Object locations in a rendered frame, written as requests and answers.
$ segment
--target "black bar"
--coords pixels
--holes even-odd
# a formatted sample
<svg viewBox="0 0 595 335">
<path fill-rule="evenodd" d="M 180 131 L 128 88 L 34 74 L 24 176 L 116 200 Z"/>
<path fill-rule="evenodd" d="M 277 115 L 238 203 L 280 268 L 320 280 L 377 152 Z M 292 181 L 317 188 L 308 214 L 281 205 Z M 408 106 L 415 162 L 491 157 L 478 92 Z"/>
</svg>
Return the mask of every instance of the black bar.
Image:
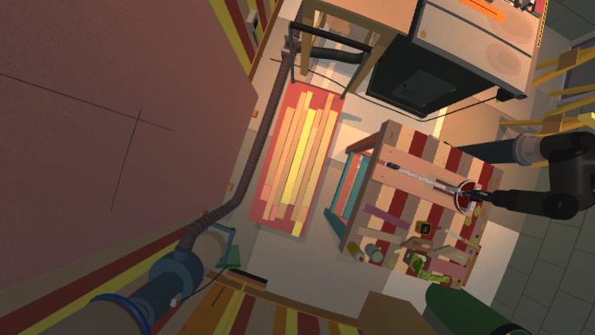
<svg viewBox="0 0 595 335">
<path fill-rule="evenodd" d="M 331 41 L 335 41 L 337 43 L 341 43 L 343 45 L 347 45 L 348 47 L 351 47 L 351 48 L 355 48 L 355 49 L 358 49 L 358 50 L 361 50 L 364 52 L 368 52 L 368 53 L 372 52 L 372 47 L 370 47 L 369 45 L 359 43 L 354 40 L 350 40 L 347 37 L 335 35 L 328 31 L 319 30 L 319 29 L 307 26 L 305 24 L 301 24 L 301 23 L 297 23 L 297 22 L 293 22 L 293 21 L 291 21 L 289 23 L 289 26 L 292 29 L 300 30 L 300 31 L 303 31 L 304 33 L 320 36 L 322 38 L 326 38 L 327 40 L 331 40 Z"/>
</svg>

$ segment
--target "green bin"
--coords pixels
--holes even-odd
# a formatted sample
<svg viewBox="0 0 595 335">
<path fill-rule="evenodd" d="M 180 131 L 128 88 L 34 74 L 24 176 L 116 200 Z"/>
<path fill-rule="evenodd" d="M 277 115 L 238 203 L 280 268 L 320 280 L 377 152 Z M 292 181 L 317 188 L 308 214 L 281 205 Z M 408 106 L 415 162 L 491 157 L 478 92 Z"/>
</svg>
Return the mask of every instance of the green bin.
<svg viewBox="0 0 595 335">
<path fill-rule="evenodd" d="M 432 283 L 426 304 L 453 335 L 531 335 L 462 289 Z"/>
</svg>

